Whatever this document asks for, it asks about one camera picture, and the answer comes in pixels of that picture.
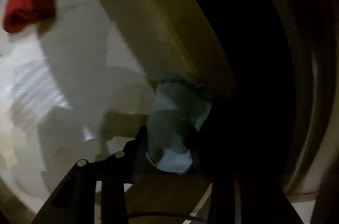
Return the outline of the wooden nightstand drawer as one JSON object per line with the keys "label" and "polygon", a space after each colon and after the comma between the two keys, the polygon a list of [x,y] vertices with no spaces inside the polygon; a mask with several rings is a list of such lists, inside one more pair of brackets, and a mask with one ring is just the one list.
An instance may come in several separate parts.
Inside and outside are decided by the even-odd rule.
{"label": "wooden nightstand drawer", "polygon": [[[177,74],[211,105],[203,123],[266,131],[302,223],[338,222],[336,0],[55,0],[16,34],[1,0],[1,222],[33,219],[80,159],[136,138],[158,82]],[[207,223],[212,186],[144,157],[128,223]]]}

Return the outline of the light blue underwear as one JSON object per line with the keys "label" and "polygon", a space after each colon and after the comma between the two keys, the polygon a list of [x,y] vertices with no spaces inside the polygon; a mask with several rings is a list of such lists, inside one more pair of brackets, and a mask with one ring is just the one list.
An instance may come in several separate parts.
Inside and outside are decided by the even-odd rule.
{"label": "light blue underwear", "polygon": [[186,173],[193,163],[191,146],[211,111],[197,86],[167,74],[156,87],[147,120],[147,151],[151,164],[164,172]]}

